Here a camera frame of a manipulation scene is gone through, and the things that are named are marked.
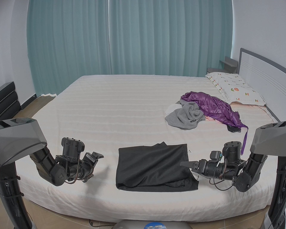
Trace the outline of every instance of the white label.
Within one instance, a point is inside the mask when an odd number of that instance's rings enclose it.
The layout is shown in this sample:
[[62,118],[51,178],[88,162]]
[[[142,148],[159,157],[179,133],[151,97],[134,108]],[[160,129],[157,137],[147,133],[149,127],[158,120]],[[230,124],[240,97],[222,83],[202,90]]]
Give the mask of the white label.
[[89,160],[91,160],[93,163],[95,162],[95,160],[87,153],[86,154],[86,157],[89,159]]

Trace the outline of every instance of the curtain fold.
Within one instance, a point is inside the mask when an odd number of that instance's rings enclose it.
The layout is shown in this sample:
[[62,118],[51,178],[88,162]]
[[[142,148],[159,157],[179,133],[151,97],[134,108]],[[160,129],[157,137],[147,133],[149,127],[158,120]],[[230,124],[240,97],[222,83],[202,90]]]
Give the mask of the curtain fold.
[[30,0],[28,57],[37,95],[83,75],[111,74],[108,0]]
[[205,76],[230,56],[231,0],[110,0],[113,74]]

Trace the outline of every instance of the bed sheet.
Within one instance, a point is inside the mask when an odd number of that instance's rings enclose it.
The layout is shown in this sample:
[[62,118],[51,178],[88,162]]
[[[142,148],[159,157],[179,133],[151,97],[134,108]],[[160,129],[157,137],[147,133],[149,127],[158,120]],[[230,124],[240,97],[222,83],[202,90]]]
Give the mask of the bed sheet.
[[[188,144],[190,161],[207,159],[212,150],[222,150],[228,141],[243,141],[215,121],[201,121],[197,128],[181,130],[165,121],[165,110],[189,91],[203,91],[223,99],[217,88],[203,77],[157,75],[93,75],[72,83],[33,118],[47,139],[53,156],[62,154],[61,139],[73,137],[85,144],[85,152],[104,155],[87,183],[55,187],[42,179],[29,157],[17,161],[20,188],[29,200],[58,213],[100,221],[130,220],[212,221],[233,217],[270,204],[277,157],[266,160],[259,181],[247,192],[232,187],[219,191],[208,179],[194,174],[198,190],[176,193],[128,192],[115,186],[118,148],[165,142]],[[272,123],[264,109],[255,105],[231,104],[249,127],[246,160],[255,129]],[[231,185],[225,181],[221,189]]]

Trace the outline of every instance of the wall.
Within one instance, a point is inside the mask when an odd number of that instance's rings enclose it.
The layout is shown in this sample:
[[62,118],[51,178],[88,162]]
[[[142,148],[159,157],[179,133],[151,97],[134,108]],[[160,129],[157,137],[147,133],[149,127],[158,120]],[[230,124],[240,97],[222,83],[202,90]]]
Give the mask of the wall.
[[233,46],[260,54],[286,67],[286,0],[233,0]]
[[14,81],[22,105],[35,94],[27,51],[29,0],[0,1],[0,86]]

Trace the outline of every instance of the pillowcase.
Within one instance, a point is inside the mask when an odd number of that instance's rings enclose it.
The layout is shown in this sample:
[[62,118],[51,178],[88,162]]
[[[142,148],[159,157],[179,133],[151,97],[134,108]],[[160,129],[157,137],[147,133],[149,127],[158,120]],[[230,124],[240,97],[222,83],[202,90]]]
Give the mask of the pillowcase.
[[212,72],[206,75],[217,87],[227,103],[264,106],[266,102],[262,96],[253,90],[239,74]]

